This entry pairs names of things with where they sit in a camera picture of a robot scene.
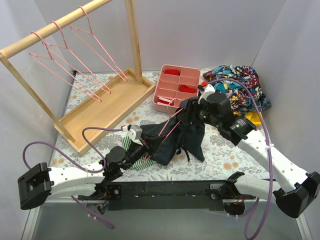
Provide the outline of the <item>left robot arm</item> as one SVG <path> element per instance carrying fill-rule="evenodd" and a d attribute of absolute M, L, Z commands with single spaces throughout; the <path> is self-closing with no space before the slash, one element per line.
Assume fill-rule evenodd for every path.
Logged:
<path fill-rule="evenodd" d="M 104 159 L 85 166 L 59 168 L 38 163 L 17 180 L 20 208 L 30 210 L 48 199 L 76 195 L 101 200 L 106 196 L 108 182 L 120 178 L 123 170 L 145 154 L 154 155 L 156 148 L 144 140 L 141 144 L 132 142 L 128 149 L 116 146 Z"/>

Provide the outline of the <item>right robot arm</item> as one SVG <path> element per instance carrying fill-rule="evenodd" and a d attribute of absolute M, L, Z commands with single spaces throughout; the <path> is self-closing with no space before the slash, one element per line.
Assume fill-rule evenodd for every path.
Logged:
<path fill-rule="evenodd" d="M 223 94 L 201 95 L 185 102 L 186 113 L 179 117 L 183 123 L 207 124 L 217 128 L 224 139 L 245 151 L 271 174 L 269 180 L 263 180 L 238 171 L 214 193 L 232 199 L 241 195 L 271 198 L 271 202 L 291 218 L 298 218 L 317 198 L 319 173 L 309 173 L 291 162 L 267 142 L 267 135 L 257 130 L 250 120 L 234 115 L 229 100 Z"/>

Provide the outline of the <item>dark navy shorts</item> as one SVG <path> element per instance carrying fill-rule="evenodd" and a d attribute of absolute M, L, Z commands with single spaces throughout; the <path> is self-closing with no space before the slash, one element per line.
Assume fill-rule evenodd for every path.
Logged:
<path fill-rule="evenodd" d="M 151 157 L 158 164 L 167 166 L 176 154 L 181 153 L 181 150 L 184 150 L 187 155 L 192 154 L 201 162 L 205 160 L 201 147 L 205 135 L 204 123 L 184 124 L 175 115 L 167 121 L 157 124 L 145 124 L 140 127 L 146 135 L 162 134 L 167 136 Z"/>

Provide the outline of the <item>green white striped shorts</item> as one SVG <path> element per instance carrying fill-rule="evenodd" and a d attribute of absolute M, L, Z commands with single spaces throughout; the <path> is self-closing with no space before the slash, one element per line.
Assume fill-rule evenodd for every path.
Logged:
<path fill-rule="evenodd" d="M 121 139 L 122 142 L 122 146 L 123 148 L 127 151 L 131 145 L 131 139 L 128 136 L 124 136 Z M 134 170 L 143 170 L 145 168 L 151 167 L 153 165 L 155 165 L 157 162 L 150 159 L 147 159 L 146 157 L 141 157 L 140 159 L 138 159 L 133 165 L 132 165 L 132 169 Z"/>

